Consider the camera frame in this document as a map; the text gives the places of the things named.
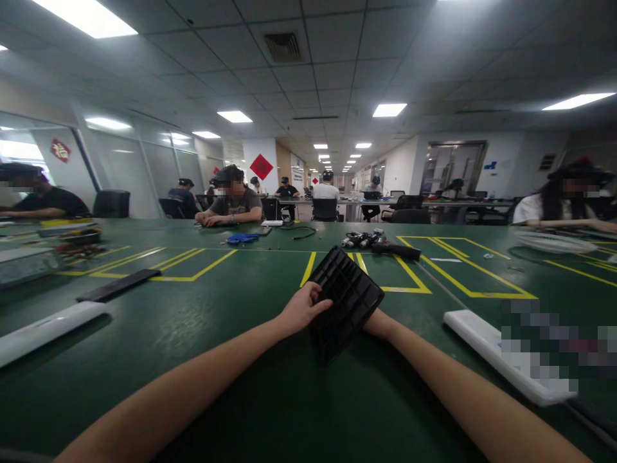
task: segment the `black t-shirt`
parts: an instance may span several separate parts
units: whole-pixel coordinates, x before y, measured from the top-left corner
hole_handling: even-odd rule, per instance
[[[77,195],[55,186],[51,187],[51,190],[43,196],[31,193],[14,206],[14,209],[19,211],[46,208],[61,209],[71,217],[91,217],[88,207]]]
[[[293,196],[298,193],[298,190],[295,189],[292,185],[281,186],[277,191],[281,196]]]

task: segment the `black cap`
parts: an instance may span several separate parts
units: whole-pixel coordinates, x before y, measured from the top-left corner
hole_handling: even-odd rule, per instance
[[[217,172],[216,183],[230,183],[232,181],[244,180],[244,172],[236,167],[235,164],[228,165]]]

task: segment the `ceiling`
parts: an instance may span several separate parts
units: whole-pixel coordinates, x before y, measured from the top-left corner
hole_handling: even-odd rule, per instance
[[[419,132],[553,130],[617,118],[613,0],[99,0],[139,35],[95,40],[27,0],[0,2],[0,71],[186,132],[273,136],[335,172],[359,141],[376,158]],[[294,32],[280,65],[265,33]],[[381,102],[407,103],[373,119]],[[217,111],[241,110],[252,124]],[[466,113],[465,111],[495,112]],[[295,120],[297,117],[337,116]]]

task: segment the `green workbench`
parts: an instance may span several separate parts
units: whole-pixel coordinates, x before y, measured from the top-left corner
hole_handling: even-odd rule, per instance
[[[0,293],[0,336],[75,304],[77,296],[114,278],[151,266],[163,276],[110,301],[110,316],[0,370],[0,448],[56,455],[149,381],[276,316],[346,232],[375,226],[313,222],[306,225],[317,233],[306,239],[292,239],[305,231],[273,230],[256,243],[232,247],[226,237],[255,225],[228,231],[196,230],[192,221],[97,221],[106,255]],[[429,258],[416,264],[349,250],[386,289],[386,313],[512,394],[594,461],[614,460],[567,410],[530,404],[442,321],[444,312],[461,309],[458,299],[501,329],[502,298],[538,298],[544,312],[560,314],[561,325],[582,331],[617,325],[617,313],[606,310],[617,295],[617,269],[601,263],[617,246],[601,244],[601,252],[586,257],[551,257],[519,247],[514,230],[505,227],[379,226],[390,241],[414,245]],[[0,242],[0,249],[33,240],[21,235]],[[487,253],[494,257],[486,259]],[[601,396],[596,384],[581,380],[582,394]],[[158,459],[407,458],[483,460],[390,346],[362,335],[323,368],[304,331],[263,355]]]

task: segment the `blue pliers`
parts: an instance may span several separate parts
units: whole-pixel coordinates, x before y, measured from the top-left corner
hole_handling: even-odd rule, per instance
[[[229,244],[240,244],[241,242],[254,242],[259,239],[257,233],[239,233],[238,235],[227,238]]]

